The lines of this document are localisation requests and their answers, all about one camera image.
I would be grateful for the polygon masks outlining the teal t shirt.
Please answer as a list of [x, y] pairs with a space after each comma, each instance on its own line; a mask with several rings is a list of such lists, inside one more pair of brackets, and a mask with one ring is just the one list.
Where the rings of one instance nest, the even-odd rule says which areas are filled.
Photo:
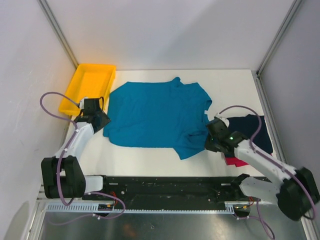
[[126, 82], [110, 93], [103, 136], [117, 146], [172, 148], [181, 160], [205, 149], [212, 99], [197, 83]]

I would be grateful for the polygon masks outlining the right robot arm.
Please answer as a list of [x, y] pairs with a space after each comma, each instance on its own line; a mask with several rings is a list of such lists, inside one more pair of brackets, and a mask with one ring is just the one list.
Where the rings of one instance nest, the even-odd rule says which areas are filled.
[[238, 176], [235, 179], [236, 185], [230, 188], [230, 194], [235, 200], [255, 197], [270, 202], [293, 221], [298, 221], [308, 211], [316, 209], [320, 193], [309, 169], [297, 169], [267, 154], [241, 132], [231, 132], [222, 118], [214, 118], [207, 123], [206, 128], [207, 150], [234, 154], [267, 178], [267, 181], [263, 181], [248, 174]]

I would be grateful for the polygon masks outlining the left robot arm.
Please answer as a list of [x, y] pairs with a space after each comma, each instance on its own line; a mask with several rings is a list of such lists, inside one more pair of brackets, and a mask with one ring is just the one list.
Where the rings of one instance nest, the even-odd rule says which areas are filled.
[[93, 192], [100, 200], [110, 196], [111, 188], [101, 175], [84, 175], [79, 160], [95, 133], [111, 120], [100, 104], [104, 98], [84, 98], [74, 119], [74, 132], [52, 157], [41, 162], [44, 194], [48, 199], [74, 199]]

